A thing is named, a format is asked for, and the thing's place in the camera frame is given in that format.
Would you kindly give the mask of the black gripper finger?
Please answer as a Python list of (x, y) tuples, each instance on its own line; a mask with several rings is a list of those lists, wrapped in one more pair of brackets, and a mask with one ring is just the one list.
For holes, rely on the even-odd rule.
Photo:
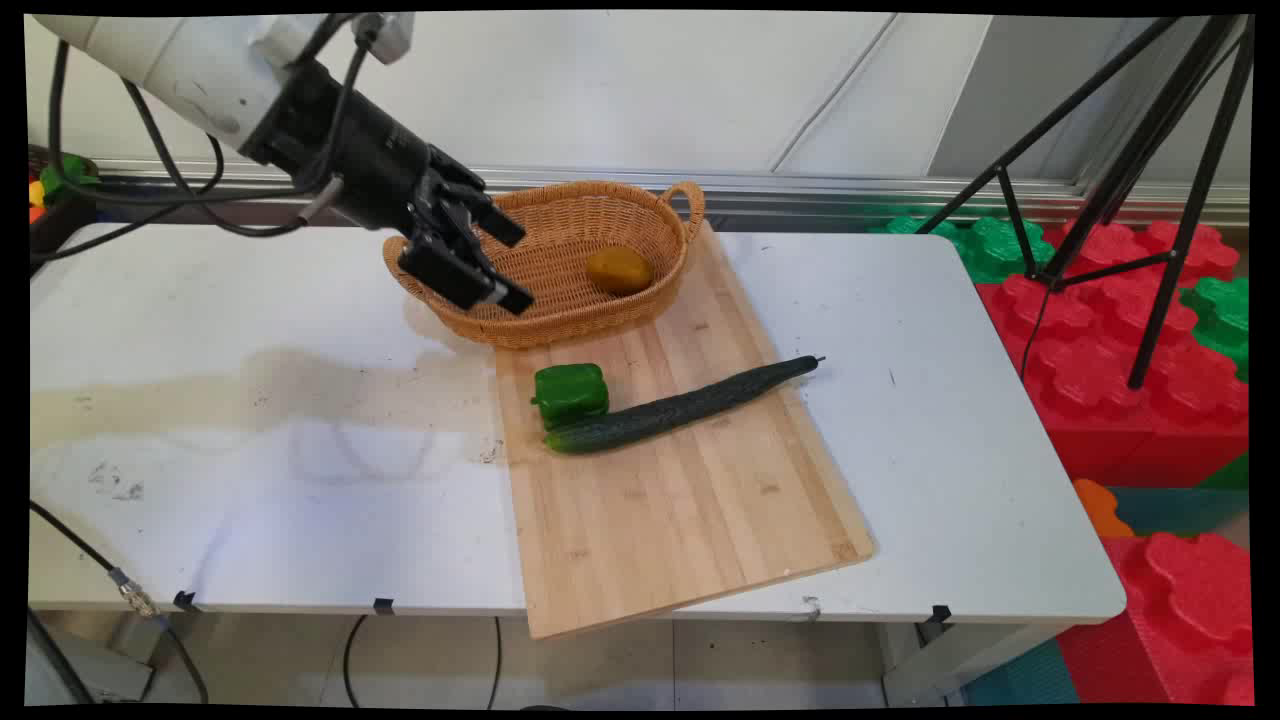
[(457, 234), (477, 225), (507, 247), (516, 246), (526, 234), (486, 192), (485, 181), (439, 147), (430, 147), (430, 195), (433, 210)]
[(489, 304), (518, 316), (532, 306), (532, 293), (497, 270), (472, 227), (454, 233), (431, 200), (411, 201), (410, 215), (412, 231), (397, 258), (402, 272), (463, 311)]

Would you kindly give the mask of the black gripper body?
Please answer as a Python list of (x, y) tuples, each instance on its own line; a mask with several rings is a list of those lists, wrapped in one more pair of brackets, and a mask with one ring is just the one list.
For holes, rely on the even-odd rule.
[[(297, 188), (314, 181), (326, 156), (329, 129), (340, 109), (342, 85), (317, 60), (280, 70), (282, 94), (270, 102), (239, 154), (287, 173)], [(342, 108), (329, 169), (343, 179), (333, 206), (366, 229), (411, 231), (410, 202), (425, 176), (486, 202), (484, 181), (447, 152), (425, 142), (362, 94)]]

